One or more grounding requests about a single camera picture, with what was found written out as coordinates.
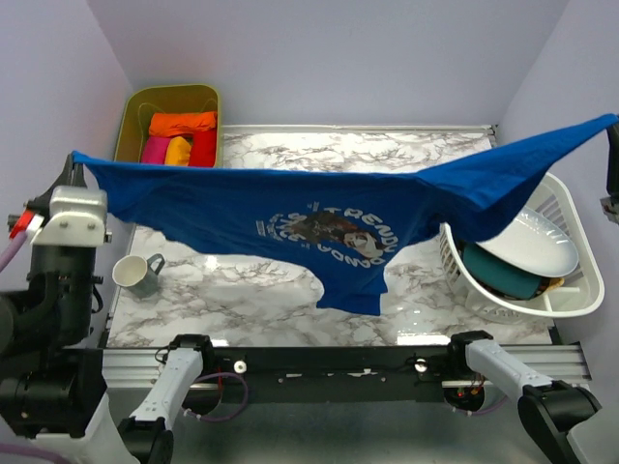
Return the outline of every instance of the orange cloth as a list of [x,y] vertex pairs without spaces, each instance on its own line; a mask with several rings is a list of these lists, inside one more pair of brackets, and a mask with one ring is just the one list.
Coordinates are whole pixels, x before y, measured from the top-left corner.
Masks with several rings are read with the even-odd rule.
[[148,134],[154,137],[174,137],[207,131],[217,126],[217,111],[206,113],[155,113]]
[[190,163],[192,145],[183,137],[170,140],[165,152],[165,164],[170,166],[187,166]]

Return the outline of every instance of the storage bin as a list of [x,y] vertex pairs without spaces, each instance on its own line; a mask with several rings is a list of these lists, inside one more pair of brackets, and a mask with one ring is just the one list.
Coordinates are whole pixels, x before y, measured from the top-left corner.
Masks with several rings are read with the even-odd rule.
[[579,262],[562,287],[528,301],[506,301],[489,293],[464,267],[451,228],[440,233],[441,261],[457,303],[492,322],[518,324],[536,317],[564,318],[589,314],[604,299],[604,282],[578,218],[574,201],[559,179],[547,173],[526,206],[561,228],[575,243]]
[[218,112],[217,157],[221,161],[221,99],[217,90],[205,84],[149,87],[135,93],[125,106],[116,144],[115,161],[139,162],[155,113]]

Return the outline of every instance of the t-shirt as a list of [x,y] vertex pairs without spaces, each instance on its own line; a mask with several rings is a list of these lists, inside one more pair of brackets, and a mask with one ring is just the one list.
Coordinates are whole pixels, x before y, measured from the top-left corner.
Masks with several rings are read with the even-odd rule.
[[92,159],[74,152],[121,220],[201,253],[305,266],[324,285],[319,307],[380,313],[383,270],[441,222],[468,242],[500,233],[550,166],[617,123],[608,114],[416,173],[204,169]]

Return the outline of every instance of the plate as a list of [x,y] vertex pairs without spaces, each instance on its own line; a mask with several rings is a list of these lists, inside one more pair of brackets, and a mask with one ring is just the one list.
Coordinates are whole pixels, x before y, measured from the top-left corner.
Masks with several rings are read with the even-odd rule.
[[527,207],[503,232],[478,245],[512,266],[538,276],[563,277],[578,266],[578,250],[572,239]]

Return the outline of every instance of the marble countertop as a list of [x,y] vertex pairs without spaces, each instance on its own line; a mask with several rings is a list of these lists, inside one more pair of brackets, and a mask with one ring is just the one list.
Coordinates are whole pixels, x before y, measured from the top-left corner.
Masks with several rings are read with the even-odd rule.
[[[232,168],[412,172],[488,148],[481,132],[230,133],[221,161]],[[455,304],[437,239],[406,247],[386,267],[380,316],[317,309],[322,284],[305,268],[199,254],[136,227],[131,254],[155,253],[166,259],[160,292],[145,300],[119,292],[108,347],[163,346],[187,333],[208,334],[219,346],[419,345],[471,330],[506,344],[550,343],[550,320],[495,324]]]

